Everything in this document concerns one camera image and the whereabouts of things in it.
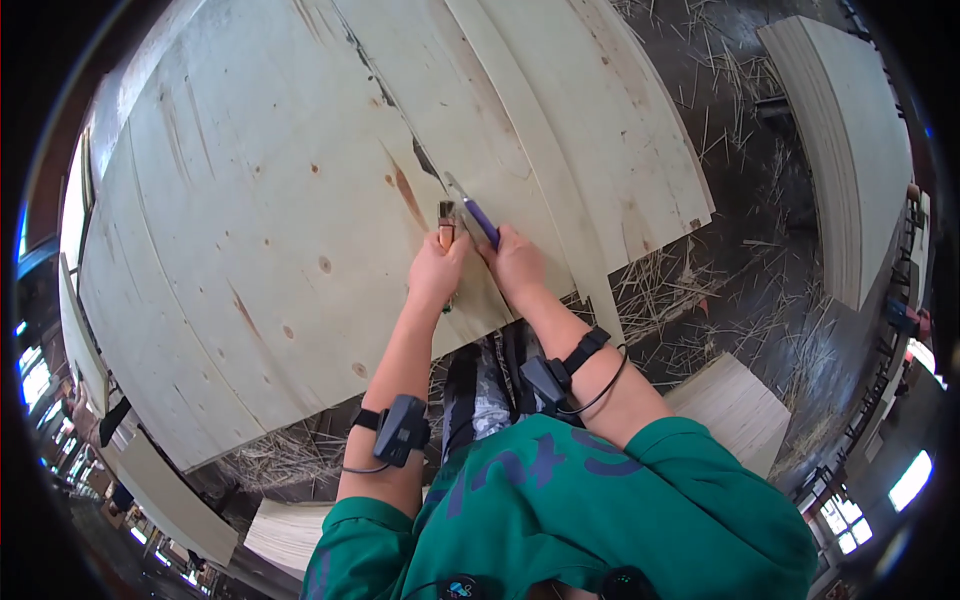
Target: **concrete floor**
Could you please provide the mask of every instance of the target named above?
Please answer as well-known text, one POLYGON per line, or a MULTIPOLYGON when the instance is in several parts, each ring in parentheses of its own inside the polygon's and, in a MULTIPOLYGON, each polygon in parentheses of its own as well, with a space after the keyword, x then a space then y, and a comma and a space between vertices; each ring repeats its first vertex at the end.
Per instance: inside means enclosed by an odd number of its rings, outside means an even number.
MULTIPOLYGON (((172 8, 178 3, 193 5, 191 0, 177 0, 172 8)), ((640 36, 694 146, 709 149, 703 166, 717 209, 711 224, 664 249, 660 265, 672 282, 684 276, 684 267, 701 272, 697 282, 710 290, 708 314, 695 307, 671 315, 660 331, 631 345, 631 358, 662 392, 724 350, 750 366, 793 412, 770 476, 780 490, 790 492, 835 451, 876 367, 878 307, 889 272, 880 272, 859 313, 822 298, 813 189, 800 140, 788 119, 758 122, 752 116, 749 90, 743 94, 745 102, 738 101, 734 87, 723 72, 709 66, 708 57, 724 52, 726 46, 754 75, 748 84, 758 88, 757 97, 768 97, 775 92, 769 87, 772 80, 759 76, 759 62, 753 71, 747 63, 765 56, 756 27, 792 14, 841 29, 848 24, 834 0, 660 0, 652 12, 646 0, 614 4, 640 36), (744 240, 762 244, 744 245, 744 240)), ((94 165, 106 164, 112 150, 108 130, 117 127, 115 115, 123 112, 111 95, 129 86, 130 78, 128 74, 121 83, 114 76, 95 104, 95 112, 111 118, 103 118, 101 130, 94 133, 94 165)), ((612 284, 623 277, 623 272, 613 274, 612 284)), ((343 433, 355 401, 298 423, 293 427, 295 437, 309 444, 343 433)), ((323 452, 331 451, 324 446, 323 452)), ((188 479, 198 491, 217 497, 232 481, 223 466, 222 461, 214 463, 188 479)), ((240 523, 252 516, 261 496, 330 500, 335 490, 335 478, 307 478, 240 494, 230 511, 242 528, 240 523)))

